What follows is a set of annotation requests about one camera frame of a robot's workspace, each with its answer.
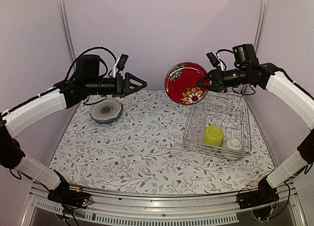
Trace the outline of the dark red patterned plate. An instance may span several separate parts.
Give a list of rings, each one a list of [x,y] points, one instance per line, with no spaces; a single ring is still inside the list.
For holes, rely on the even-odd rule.
[[[194,105],[202,101],[208,93],[196,83],[207,74],[206,70],[193,62],[181,62],[167,73],[164,88],[169,98],[179,105]]]

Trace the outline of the white cream plate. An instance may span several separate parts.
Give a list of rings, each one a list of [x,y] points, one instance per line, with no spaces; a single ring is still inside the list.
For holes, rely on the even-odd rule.
[[[90,110],[91,118],[99,123],[108,123],[118,119],[123,111],[123,104],[117,99],[107,98],[94,104]]]

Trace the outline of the pale green flower plate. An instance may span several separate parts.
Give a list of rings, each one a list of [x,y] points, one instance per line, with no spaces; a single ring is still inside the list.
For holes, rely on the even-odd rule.
[[[98,123],[112,123],[118,120],[122,114],[122,109],[102,107],[91,111],[91,118]]]

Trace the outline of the blue polka dot plate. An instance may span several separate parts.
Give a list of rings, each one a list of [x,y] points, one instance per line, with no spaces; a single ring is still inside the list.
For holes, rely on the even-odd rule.
[[[97,122],[98,124],[111,124],[111,123],[114,123],[116,121],[118,121],[121,117],[121,114],[118,115],[116,118],[113,118],[111,120],[106,120],[106,121],[100,121],[100,120],[96,120],[94,118],[92,118],[93,121]]]

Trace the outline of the white small bowl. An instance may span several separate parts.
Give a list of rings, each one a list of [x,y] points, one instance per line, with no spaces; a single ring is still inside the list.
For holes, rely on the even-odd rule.
[[[240,154],[243,151],[242,143],[239,139],[230,138],[225,140],[222,145],[222,149],[230,154]]]

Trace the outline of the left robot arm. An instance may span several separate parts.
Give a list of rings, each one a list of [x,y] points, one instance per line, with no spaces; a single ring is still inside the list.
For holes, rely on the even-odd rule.
[[[54,190],[54,196],[62,203],[73,199],[70,189],[61,185],[61,177],[25,154],[16,137],[25,129],[56,112],[69,109],[89,95],[125,97],[145,88],[147,83],[132,75],[117,74],[111,78],[85,77],[73,81],[63,80],[45,92],[27,100],[21,106],[7,110],[0,116],[0,164],[9,170],[15,169],[33,180]]]

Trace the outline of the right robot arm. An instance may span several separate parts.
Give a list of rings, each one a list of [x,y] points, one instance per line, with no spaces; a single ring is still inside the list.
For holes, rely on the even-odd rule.
[[[236,85],[254,85],[267,90],[287,104],[307,125],[310,133],[275,170],[259,183],[254,192],[257,204],[265,204],[272,198],[272,189],[289,180],[307,165],[314,162],[314,99],[300,88],[283,69],[272,63],[243,64],[236,69],[210,70],[196,85],[213,92],[227,91]]]

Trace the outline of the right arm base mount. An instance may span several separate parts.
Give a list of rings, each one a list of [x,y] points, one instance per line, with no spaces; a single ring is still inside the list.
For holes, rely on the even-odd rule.
[[[276,210],[279,201],[279,194],[276,188],[270,187],[266,179],[262,179],[258,183],[257,190],[250,190],[248,188],[241,189],[236,201],[240,209],[254,208],[253,216],[259,221],[269,220]]]

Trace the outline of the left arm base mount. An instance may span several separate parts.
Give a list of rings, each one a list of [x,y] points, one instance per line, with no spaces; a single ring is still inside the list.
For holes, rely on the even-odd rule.
[[[49,190],[48,200],[63,203],[74,208],[86,208],[93,203],[91,195],[83,191],[83,187],[75,190],[70,189],[70,184],[57,171],[54,171],[60,178],[60,184],[55,190]]]

